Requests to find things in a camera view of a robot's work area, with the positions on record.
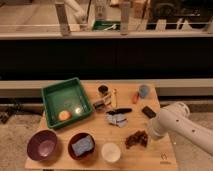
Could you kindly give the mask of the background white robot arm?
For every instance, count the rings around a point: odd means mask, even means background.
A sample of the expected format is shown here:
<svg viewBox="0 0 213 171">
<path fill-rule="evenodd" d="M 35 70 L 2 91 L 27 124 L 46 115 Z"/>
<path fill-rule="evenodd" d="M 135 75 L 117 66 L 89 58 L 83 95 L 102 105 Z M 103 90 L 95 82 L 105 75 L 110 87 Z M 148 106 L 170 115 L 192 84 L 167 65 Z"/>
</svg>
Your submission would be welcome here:
<svg viewBox="0 0 213 171">
<path fill-rule="evenodd" d="M 76 0 L 64 0 L 64 2 L 74 10 L 74 17 L 78 24 L 85 24 L 87 22 L 87 14 Z"/>
</svg>

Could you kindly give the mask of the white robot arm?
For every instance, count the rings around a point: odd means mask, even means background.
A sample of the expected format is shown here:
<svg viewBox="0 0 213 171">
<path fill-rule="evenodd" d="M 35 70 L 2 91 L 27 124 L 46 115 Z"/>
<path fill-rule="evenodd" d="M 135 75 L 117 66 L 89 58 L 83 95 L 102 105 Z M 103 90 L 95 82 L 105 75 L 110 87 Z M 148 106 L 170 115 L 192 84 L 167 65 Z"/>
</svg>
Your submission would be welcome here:
<svg viewBox="0 0 213 171">
<path fill-rule="evenodd" d="M 147 132 L 153 140 L 163 138 L 168 131 L 176 132 L 213 156 L 213 130 L 192 122 L 189 115 L 189 107 L 182 102 L 162 107 L 148 121 Z"/>
</svg>

